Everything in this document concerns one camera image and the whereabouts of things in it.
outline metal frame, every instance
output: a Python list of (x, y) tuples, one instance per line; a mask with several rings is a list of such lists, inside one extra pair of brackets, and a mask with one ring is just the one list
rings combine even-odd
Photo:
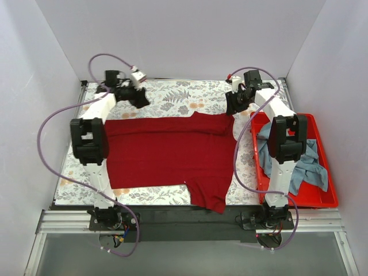
[[(285, 78), (280, 79), (287, 95), (290, 107), (294, 110)], [(84, 99), (86, 88), (79, 97), (79, 102)], [(293, 218), (296, 218), (295, 210), (290, 210)], [(297, 232), (333, 232), (339, 247), (347, 274), (349, 276), (359, 275), (358, 269), (354, 262), (350, 246), (348, 244), (344, 225), (337, 209), (300, 209), (300, 222)], [(36, 275), (41, 254), (45, 245), (47, 235), (50, 233), (68, 234), (68, 233), (111, 233), (110, 231), (89, 231), (91, 216), (85, 210), (56, 210), (43, 211), (36, 238), (30, 254), (26, 276)], [(257, 233), (263, 233), (266, 230), (257, 230)]]

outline red towel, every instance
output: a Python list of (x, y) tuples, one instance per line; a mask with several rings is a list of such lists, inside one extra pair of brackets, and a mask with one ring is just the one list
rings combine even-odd
[(113, 189), (185, 183), (191, 203), (219, 213), (232, 180), (234, 119), (191, 117), (107, 120)]

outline leaf pattern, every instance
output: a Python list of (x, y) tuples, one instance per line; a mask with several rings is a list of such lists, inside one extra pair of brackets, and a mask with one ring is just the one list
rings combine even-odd
[[(224, 94), (230, 91), (231, 86), (224, 81), (217, 80), (147, 80), (144, 82), (147, 89), (146, 96), (150, 105), (142, 109), (136, 109), (129, 102), (119, 102), (111, 110), (108, 119), (121, 120), (124, 118), (158, 118), (158, 117), (180, 117), (191, 116), (195, 110), (207, 114), (220, 114), (226, 111), (226, 100)], [(89, 83), (85, 96), (85, 101), (94, 98), (97, 85)], [(278, 97), (288, 104), (287, 96), (282, 90)], [(79, 109), (82, 115), (87, 106)], [(234, 115), (235, 122), (233, 127), (234, 138), (239, 137), (244, 124), (249, 120), (249, 115), (258, 106), (251, 104), (246, 113)], [(256, 175), (253, 160), (253, 142), (251, 134), (246, 131), (239, 147), (239, 157), (236, 161), (237, 171), (240, 179), (248, 187), (256, 188)], [(69, 147), (64, 168), (64, 175), (71, 173), (74, 179), (88, 183), (89, 179), (83, 166), (74, 158), (72, 149)], [(119, 202), (128, 205), (179, 205), (190, 204), (190, 194), (183, 183), (174, 186), (142, 187), (130, 189), (118, 189), (116, 196)], [(95, 193), (85, 187), (59, 180), (55, 194), (55, 204), (57, 205), (92, 205)], [(258, 196), (242, 188), (235, 177), (230, 184), (226, 196), (227, 204), (257, 204)]]

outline red tray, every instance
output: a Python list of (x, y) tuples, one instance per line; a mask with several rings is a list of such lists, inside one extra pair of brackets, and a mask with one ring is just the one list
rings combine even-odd
[[(318, 156), (319, 163), (321, 166), (327, 169), (328, 173), (328, 189), (326, 192), (322, 191), (317, 186), (313, 186), (305, 181), (302, 182), (299, 193), (294, 196), (289, 193), (289, 195), (295, 200), (298, 206), (306, 206), (313, 208), (335, 208), (339, 205), (338, 197), (336, 195), (334, 182), (331, 178), (331, 173), (329, 171), (326, 154), (321, 142), (321, 137), (318, 133), (315, 118), (311, 114), (304, 114), (308, 119), (308, 139), (317, 139), (318, 146)], [(255, 152), (255, 163), (256, 163), (256, 175), (258, 190), (267, 191), (270, 184), (270, 178), (264, 174), (263, 169), (259, 165), (258, 149), (257, 149), (257, 133), (262, 129), (262, 127), (267, 124), (270, 120), (267, 118), (266, 114), (263, 112), (258, 113), (251, 122), (251, 132), (254, 144)], [(259, 200), (262, 203), (265, 195), (259, 194)]]

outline gray floor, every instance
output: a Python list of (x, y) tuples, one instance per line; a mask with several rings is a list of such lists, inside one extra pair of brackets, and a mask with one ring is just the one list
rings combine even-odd
[[(127, 252), (131, 246), (122, 244), (118, 249)], [(297, 233), (287, 247), (273, 254), (239, 246), (237, 241), (142, 242), (128, 259), (100, 250), (98, 234), (48, 234), (37, 275), (347, 273), (334, 233)]]

